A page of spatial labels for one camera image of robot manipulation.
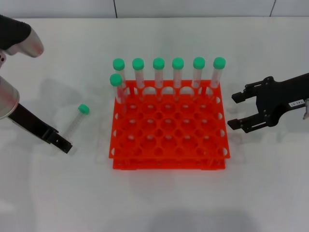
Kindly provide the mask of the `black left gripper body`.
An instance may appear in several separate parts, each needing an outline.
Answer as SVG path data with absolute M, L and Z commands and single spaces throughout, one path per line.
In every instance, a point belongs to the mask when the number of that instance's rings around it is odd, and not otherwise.
M 49 144 L 58 144 L 58 131 L 40 120 L 20 103 L 8 118 L 41 140 Z

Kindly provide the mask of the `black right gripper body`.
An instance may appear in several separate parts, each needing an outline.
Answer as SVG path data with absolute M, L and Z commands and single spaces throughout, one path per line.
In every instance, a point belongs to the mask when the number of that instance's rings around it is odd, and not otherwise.
M 256 106 L 266 125 L 274 127 L 286 112 L 305 107 L 305 100 L 308 98 L 308 74 L 282 82 L 277 82 L 270 76 L 262 81 L 261 89 L 256 95 Z

